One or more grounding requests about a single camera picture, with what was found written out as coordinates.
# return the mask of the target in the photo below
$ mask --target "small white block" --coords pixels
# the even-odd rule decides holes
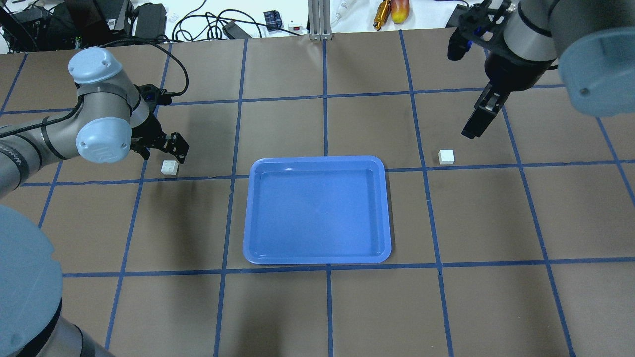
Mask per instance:
[[[452,165],[454,164],[454,150],[439,150],[439,164]]]
[[[178,171],[178,162],[176,160],[163,160],[161,172],[164,175],[176,175]]]

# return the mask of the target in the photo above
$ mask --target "blue tray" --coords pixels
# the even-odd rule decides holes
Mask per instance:
[[[375,156],[261,159],[251,167],[243,255],[255,264],[379,263],[391,254]]]

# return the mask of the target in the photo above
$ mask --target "white surface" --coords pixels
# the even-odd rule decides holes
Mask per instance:
[[[494,0],[494,3],[500,3],[502,0]],[[33,1],[25,1],[23,3],[11,4],[7,3],[7,7],[11,11],[20,11],[27,7]],[[61,3],[62,0],[41,0],[37,4],[47,9]],[[160,0],[160,1],[144,1],[132,0],[135,7],[152,2],[154,4],[161,3],[165,6],[168,13],[168,22],[166,24],[166,35],[171,37],[174,25],[178,20],[184,17],[188,12],[196,9],[202,3],[202,0]],[[481,0],[468,0],[470,4],[480,3]],[[335,19],[337,9],[340,7],[341,0],[331,0],[331,21]],[[374,32],[372,26],[379,0],[348,0],[349,8],[337,24],[333,25],[332,31],[336,32]],[[410,0],[410,16],[400,25],[395,25],[392,20],[382,28],[381,31],[388,30],[408,30],[408,29],[435,29],[445,27],[452,11],[458,1],[436,2],[434,0]],[[265,23],[265,11],[278,10],[283,21],[283,28],[287,28],[289,22],[293,21],[297,24],[306,26],[307,17],[309,15],[308,3],[306,0],[233,0],[233,1],[216,1],[208,0],[205,6],[195,14],[203,15],[206,11],[217,15],[224,9],[241,10],[251,15],[261,24]],[[235,18],[237,20],[249,21],[244,15],[239,13],[226,13],[223,17]],[[192,18],[186,20],[182,26],[183,29],[190,31],[193,35],[201,32],[206,26],[205,18]],[[254,25],[240,24],[239,26],[247,32],[251,37],[258,37],[258,30]],[[292,36],[282,31],[269,32],[266,27],[261,27],[263,37]],[[5,41],[0,41],[0,53],[7,53],[8,48]]]
[[[454,164],[454,150],[439,150],[439,164],[452,165]]]
[[[178,171],[178,162],[176,160],[163,160],[161,172],[164,175],[176,175]]]

